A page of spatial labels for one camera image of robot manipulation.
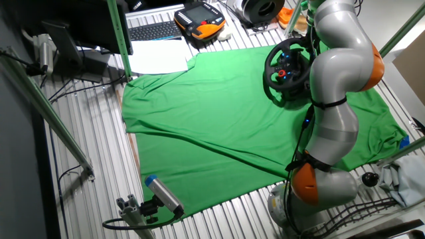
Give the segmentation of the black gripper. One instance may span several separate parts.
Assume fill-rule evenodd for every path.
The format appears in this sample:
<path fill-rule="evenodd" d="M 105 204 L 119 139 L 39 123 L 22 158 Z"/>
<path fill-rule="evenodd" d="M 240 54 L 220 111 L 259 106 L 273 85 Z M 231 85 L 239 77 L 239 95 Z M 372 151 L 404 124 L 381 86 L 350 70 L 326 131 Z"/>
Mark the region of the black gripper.
<path fill-rule="evenodd" d="M 294 38 L 294 42 L 303 47 L 292 48 L 293 54 L 302 53 L 305 49 L 309 54 L 309 61 L 313 62 L 319 54 L 319 38 L 315 31 L 308 31 L 304 37 Z"/>

